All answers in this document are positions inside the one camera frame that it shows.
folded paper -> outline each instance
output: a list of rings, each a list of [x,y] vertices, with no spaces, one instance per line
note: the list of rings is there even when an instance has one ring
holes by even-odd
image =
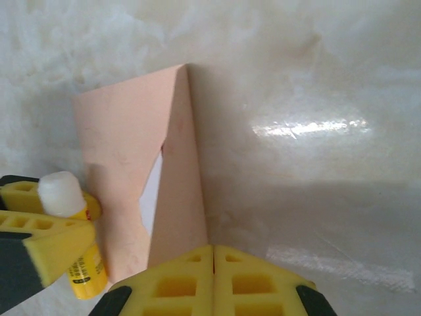
[[[88,190],[103,208],[99,236],[110,280],[207,244],[187,67],[86,92],[74,110]],[[149,234],[139,198],[160,154],[157,200],[147,203],[156,207],[143,214],[153,218]]]

yellow foam pad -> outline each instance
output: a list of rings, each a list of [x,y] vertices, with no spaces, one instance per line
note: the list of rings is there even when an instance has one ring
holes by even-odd
[[[5,184],[0,189],[1,199],[9,211],[43,214],[43,207],[37,193],[38,183],[19,181]],[[91,220],[101,216],[101,206],[97,199],[83,192]]]
[[[214,315],[307,316],[296,291],[313,282],[253,255],[214,247]]]
[[[310,291],[307,299],[300,298],[300,288]],[[206,246],[115,284],[89,315],[313,316],[322,311],[335,315],[313,282],[233,248]]]
[[[22,242],[43,287],[55,282],[95,240],[90,221],[14,211],[0,211],[0,232],[31,234]]]
[[[130,287],[132,293],[119,316],[211,316],[212,246],[197,248],[118,282],[109,294],[125,286]],[[114,314],[98,311],[98,315]]]

yellow glue stick tube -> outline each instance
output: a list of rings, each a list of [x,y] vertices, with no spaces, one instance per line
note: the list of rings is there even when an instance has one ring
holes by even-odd
[[[56,172],[41,178],[38,195],[48,215],[90,219],[79,181],[70,172]],[[96,242],[69,267],[67,275],[73,292],[81,300],[93,298],[104,290],[108,278]]]

white glue stick cap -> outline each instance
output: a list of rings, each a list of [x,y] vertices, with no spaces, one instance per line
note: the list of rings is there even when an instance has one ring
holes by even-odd
[[[48,215],[71,217],[86,206],[78,179],[68,171],[43,176],[39,180],[38,195]]]

marble surface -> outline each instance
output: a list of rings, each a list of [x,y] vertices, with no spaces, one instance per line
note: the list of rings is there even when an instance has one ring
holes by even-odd
[[[419,0],[2,1],[0,172],[83,181],[70,97],[191,63],[211,240],[417,315],[420,30]],[[94,303],[60,279],[6,315]]]

